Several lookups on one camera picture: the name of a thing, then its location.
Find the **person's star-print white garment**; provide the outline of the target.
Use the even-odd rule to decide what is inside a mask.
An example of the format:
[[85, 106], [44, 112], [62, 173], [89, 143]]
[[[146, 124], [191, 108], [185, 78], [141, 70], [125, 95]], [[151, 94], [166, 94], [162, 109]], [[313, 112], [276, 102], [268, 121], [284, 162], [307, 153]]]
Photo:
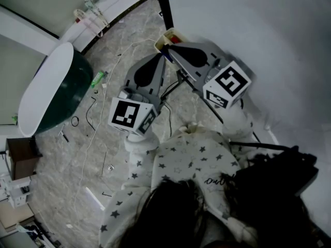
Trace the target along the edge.
[[197, 123], [159, 142], [151, 186], [113, 194], [98, 248], [203, 248], [215, 241], [257, 248], [257, 231], [230, 213], [224, 187], [226, 177], [267, 152], [230, 142]]

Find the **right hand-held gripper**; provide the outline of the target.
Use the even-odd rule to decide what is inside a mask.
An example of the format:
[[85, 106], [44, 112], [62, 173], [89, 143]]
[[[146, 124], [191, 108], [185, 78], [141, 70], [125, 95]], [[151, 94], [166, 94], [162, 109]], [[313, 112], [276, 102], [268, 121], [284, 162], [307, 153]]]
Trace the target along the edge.
[[169, 48], [172, 59], [193, 79], [202, 98], [229, 109], [245, 94], [251, 79], [237, 62], [218, 58], [217, 51], [211, 44], [197, 42]]

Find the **white whiteboard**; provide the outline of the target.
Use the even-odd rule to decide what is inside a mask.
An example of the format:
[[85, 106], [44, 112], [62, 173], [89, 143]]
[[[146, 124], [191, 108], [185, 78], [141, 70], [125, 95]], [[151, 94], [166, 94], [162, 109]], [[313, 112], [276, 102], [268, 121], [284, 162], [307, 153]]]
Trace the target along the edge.
[[303, 199], [331, 237], [331, 0], [169, 0], [174, 27], [254, 73], [255, 118], [283, 145], [317, 156]]

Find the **green marker pen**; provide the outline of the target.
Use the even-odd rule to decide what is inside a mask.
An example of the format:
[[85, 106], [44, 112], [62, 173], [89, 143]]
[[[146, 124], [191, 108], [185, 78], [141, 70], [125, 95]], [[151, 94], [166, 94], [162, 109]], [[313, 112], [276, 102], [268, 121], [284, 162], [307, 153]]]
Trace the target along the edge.
[[91, 82], [91, 88], [94, 88], [108, 73], [106, 71], [99, 71]]

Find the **person's right forearm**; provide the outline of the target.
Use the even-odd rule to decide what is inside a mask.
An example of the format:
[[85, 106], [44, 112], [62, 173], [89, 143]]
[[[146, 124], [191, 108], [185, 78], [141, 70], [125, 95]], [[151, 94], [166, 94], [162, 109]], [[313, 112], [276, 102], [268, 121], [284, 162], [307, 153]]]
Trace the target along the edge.
[[253, 142], [253, 119], [240, 105], [235, 104], [222, 114], [222, 134], [233, 142]]

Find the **white oval table green base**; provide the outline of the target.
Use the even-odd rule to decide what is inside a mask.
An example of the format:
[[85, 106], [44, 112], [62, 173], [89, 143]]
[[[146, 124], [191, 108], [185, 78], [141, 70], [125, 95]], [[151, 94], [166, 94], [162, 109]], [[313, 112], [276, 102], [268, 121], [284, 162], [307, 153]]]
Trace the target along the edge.
[[23, 136], [47, 131], [73, 116], [93, 79], [87, 59], [70, 42], [43, 62], [21, 99], [18, 126]]

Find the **white power strip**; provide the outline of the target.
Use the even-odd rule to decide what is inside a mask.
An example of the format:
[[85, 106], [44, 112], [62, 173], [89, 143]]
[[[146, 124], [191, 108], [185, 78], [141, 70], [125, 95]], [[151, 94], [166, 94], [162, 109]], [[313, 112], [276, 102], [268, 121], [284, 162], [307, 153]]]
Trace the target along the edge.
[[12, 180], [9, 175], [0, 176], [0, 189], [13, 208], [18, 208], [27, 203], [30, 195], [30, 177]]

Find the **cluttered dark shelf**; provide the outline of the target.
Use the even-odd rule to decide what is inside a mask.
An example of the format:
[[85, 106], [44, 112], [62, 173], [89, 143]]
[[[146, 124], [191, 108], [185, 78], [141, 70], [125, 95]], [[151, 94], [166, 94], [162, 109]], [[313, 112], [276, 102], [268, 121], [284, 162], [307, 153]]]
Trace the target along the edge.
[[0, 248], [65, 248], [59, 241], [52, 241], [41, 233], [41, 238], [35, 232], [17, 230], [7, 231], [0, 221]]

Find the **brown wooden cabinet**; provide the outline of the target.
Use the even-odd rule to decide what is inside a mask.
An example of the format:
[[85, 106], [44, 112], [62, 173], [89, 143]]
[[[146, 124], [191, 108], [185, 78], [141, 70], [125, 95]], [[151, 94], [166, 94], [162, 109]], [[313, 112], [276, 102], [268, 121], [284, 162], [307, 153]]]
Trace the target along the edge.
[[7, 139], [6, 152], [7, 167], [12, 180], [32, 176], [39, 159], [43, 157], [34, 136]]

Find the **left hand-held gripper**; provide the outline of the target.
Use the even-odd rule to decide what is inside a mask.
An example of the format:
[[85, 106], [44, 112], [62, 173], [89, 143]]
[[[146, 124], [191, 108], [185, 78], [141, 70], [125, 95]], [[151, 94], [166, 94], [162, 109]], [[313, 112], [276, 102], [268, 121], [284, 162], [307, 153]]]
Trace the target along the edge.
[[[135, 63], [127, 72], [117, 97], [112, 98], [108, 125], [128, 134], [144, 136], [160, 114], [164, 103], [158, 95], [166, 66], [162, 54], [152, 54]], [[146, 96], [133, 89], [144, 89]]]

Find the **person's left forearm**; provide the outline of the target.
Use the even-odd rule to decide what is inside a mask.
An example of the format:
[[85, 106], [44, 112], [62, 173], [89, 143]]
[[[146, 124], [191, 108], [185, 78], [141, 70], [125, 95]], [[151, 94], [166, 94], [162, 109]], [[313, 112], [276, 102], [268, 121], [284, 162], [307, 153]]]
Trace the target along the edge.
[[145, 136], [129, 134], [125, 138], [125, 148], [129, 152], [128, 180], [122, 188], [150, 187], [156, 150], [159, 146], [159, 138], [154, 132], [148, 132]]

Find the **black bag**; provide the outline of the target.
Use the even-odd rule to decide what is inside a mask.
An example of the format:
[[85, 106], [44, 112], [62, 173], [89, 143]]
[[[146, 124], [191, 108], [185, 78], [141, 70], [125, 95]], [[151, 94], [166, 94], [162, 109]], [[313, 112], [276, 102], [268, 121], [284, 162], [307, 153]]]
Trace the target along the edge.
[[234, 181], [238, 188], [248, 191], [256, 189], [260, 193], [300, 196], [317, 178], [315, 167], [317, 157], [299, 152], [298, 146], [286, 147], [263, 143], [230, 142], [240, 147], [278, 150], [273, 157], [255, 157], [249, 166], [236, 172]]

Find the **beige box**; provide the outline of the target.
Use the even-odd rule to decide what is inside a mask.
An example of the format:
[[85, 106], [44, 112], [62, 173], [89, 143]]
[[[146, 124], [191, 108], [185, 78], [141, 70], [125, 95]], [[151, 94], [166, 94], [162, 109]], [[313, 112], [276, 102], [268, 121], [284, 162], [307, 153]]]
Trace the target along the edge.
[[188, 42], [188, 39], [184, 35], [182, 35], [174, 27], [172, 27], [172, 28], [166, 30], [165, 33], [163, 35], [161, 35], [159, 37], [159, 39], [155, 42], [154, 47], [155, 47], [156, 51], [158, 53], [161, 53], [162, 54], [162, 47], [163, 47], [164, 44], [169, 44], [170, 46], [173, 45], [173, 44], [177, 44], [177, 43], [173, 43], [171, 41], [171, 38], [174, 35], [177, 36], [181, 40], [180, 43], [182, 43], [182, 42]]

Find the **flat white strip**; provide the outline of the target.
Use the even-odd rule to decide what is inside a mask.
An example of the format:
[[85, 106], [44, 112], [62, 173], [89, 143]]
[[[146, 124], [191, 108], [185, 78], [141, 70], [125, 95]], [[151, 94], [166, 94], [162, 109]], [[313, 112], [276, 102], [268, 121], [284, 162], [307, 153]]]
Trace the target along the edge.
[[105, 207], [104, 205], [99, 201], [99, 199], [93, 194], [93, 192], [88, 188], [85, 187], [86, 192], [88, 193], [88, 195], [93, 199], [93, 201], [98, 205], [98, 207], [100, 208], [100, 210], [104, 211]]

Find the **small metal hand tool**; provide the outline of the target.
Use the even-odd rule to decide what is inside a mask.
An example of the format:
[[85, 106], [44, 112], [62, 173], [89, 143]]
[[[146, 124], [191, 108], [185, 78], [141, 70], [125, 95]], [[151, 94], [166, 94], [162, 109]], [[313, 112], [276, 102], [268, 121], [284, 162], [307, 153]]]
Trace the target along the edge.
[[65, 139], [65, 141], [69, 144], [70, 141], [69, 141], [68, 137], [66, 136], [66, 134], [63, 132], [64, 126], [65, 126], [65, 124], [63, 124], [63, 126], [61, 127], [61, 130], [58, 135], [61, 135]]

